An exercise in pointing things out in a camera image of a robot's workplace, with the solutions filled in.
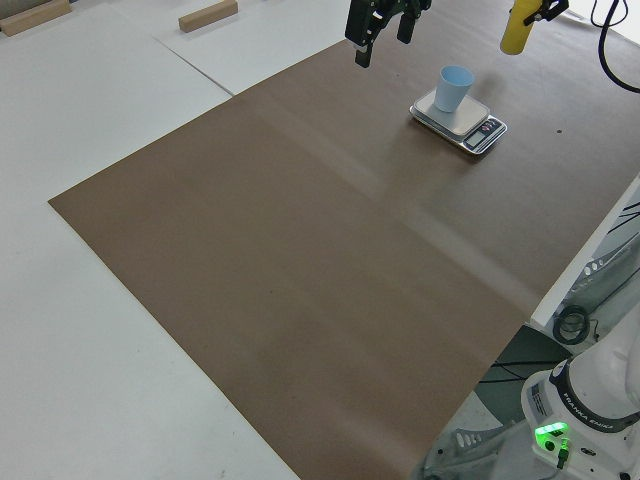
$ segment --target brown table surface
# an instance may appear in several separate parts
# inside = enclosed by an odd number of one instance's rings
[[[509,7],[434,2],[370,69],[337,44],[51,201],[304,480],[405,478],[640,170],[598,32],[508,57]],[[452,63],[510,128],[478,162],[408,114]]]

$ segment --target wooden stick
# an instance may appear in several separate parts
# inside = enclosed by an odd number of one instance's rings
[[[192,32],[236,13],[238,13],[238,2],[236,0],[222,0],[215,5],[180,17],[178,25],[180,25],[180,30],[183,32]]]
[[[10,37],[69,12],[71,12],[69,0],[51,0],[25,12],[0,20],[0,29]]]

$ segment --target yellow object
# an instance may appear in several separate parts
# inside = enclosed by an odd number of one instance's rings
[[[516,0],[511,10],[511,16],[507,23],[507,29],[502,36],[500,50],[507,55],[518,55],[524,50],[529,32],[533,23],[525,26],[524,19],[538,11],[541,7],[541,0]]]

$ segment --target blue cup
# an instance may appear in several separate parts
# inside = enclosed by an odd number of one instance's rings
[[[440,70],[440,81],[433,104],[443,112],[454,112],[475,81],[473,73],[459,65]]]

